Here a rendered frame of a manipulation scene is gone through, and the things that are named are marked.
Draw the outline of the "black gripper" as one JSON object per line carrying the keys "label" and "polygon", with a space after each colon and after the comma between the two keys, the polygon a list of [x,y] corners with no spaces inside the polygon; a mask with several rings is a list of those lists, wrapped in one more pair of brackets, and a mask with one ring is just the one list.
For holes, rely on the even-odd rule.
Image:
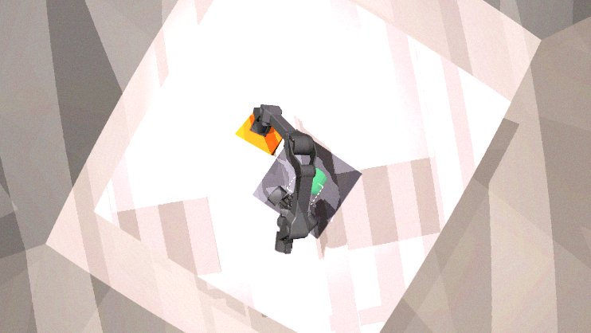
{"label": "black gripper", "polygon": [[[274,205],[276,206],[278,204],[278,202],[280,202],[278,204],[278,206],[281,209],[286,209],[286,210],[290,210],[290,208],[288,207],[288,202],[290,201],[291,197],[290,194],[287,194],[286,190],[284,190],[281,186],[278,186],[269,196],[268,196],[268,200]],[[286,196],[285,196],[286,195]],[[285,196],[285,197],[284,197]],[[309,222],[310,222],[310,231],[313,230],[317,225],[318,225],[318,220],[315,219],[312,215],[309,216]]]}

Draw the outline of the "green glass bottle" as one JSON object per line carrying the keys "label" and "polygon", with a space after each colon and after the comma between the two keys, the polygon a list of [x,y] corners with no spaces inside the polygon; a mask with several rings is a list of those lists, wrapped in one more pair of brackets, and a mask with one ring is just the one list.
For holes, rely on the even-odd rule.
{"label": "green glass bottle", "polygon": [[325,183],[327,182],[326,175],[316,168],[316,175],[313,178],[312,188],[311,188],[311,195],[317,195],[324,187]]}

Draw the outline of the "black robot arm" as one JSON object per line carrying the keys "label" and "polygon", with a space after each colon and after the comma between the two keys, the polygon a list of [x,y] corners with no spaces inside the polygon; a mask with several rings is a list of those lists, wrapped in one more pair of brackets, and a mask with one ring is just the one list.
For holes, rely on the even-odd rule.
{"label": "black robot arm", "polygon": [[[274,249],[278,253],[288,255],[292,253],[293,240],[306,238],[310,233],[307,211],[311,205],[311,188],[316,175],[317,150],[313,138],[297,131],[282,116],[282,112],[279,105],[260,104],[259,108],[252,110],[254,120],[249,130],[265,137],[273,127],[284,140],[287,160],[295,169],[295,188],[288,202],[290,210],[281,209],[276,221],[280,230],[276,231]],[[309,165],[301,165],[295,155],[310,155]]]}

